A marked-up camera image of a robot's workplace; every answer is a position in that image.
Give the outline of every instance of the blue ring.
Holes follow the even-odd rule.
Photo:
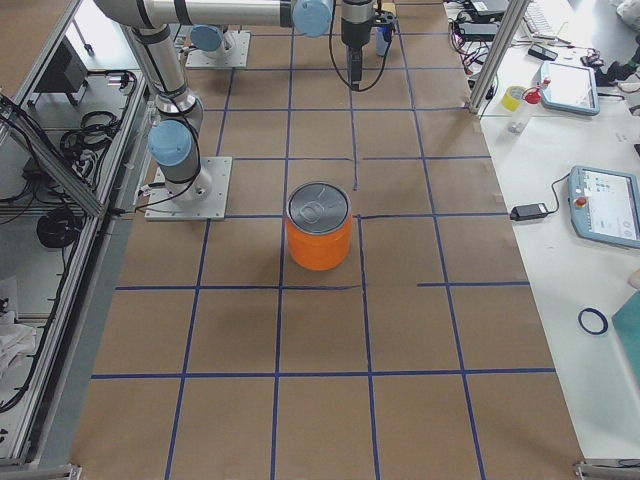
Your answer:
[[[584,322],[582,321],[582,315],[584,315],[585,313],[593,313],[596,317],[598,317],[602,322],[602,329],[589,330],[587,327],[585,327]],[[596,310],[595,308],[582,309],[578,314],[578,323],[580,324],[580,327],[589,335],[603,335],[607,330],[609,330],[609,322],[607,321],[607,317],[604,316],[604,313],[602,313],[600,310]]]

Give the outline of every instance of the blue joint cap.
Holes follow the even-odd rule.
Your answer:
[[[189,36],[196,48],[205,52],[215,52],[222,45],[223,33],[213,25],[194,25]]]
[[[293,7],[293,24],[307,37],[324,35],[331,26],[331,0],[297,0]]]
[[[151,129],[147,143],[151,154],[160,165],[175,167],[189,156],[193,137],[182,123],[165,120]]]

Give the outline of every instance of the keyboard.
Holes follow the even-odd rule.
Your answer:
[[[523,20],[531,35],[556,37],[559,33],[559,28],[549,23],[536,0],[529,2]]]

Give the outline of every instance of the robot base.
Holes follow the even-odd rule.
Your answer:
[[[209,195],[191,203],[177,203],[168,200],[153,205],[146,210],[144,216],[150,221],[182,221],[182,220],[224,220],[231,179],[231,157],[202,157],[202,168],[211,176]],[[164,182],[164,175],[158,168],[154,182]],[[162,188],[151,192],[149,203],[158,202],[169,197],[169,192]]]
[[[207,57],[202,50],[194,50],[187,57],[186,68],[193,70],[224,70],[229,68],[247,68],[249,42],[251,33],[241,31],[235,33],[236,44],[227,56]]]

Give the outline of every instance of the tablet screen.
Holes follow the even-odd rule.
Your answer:
[[[593,85],[587,69],[550,62],[551,83],[544,95],[553,103],[577,107],[594,107]]]
[[[584,193],[589,198],[589,231],[629,240],[640,239],[631,179],[583,170]]]

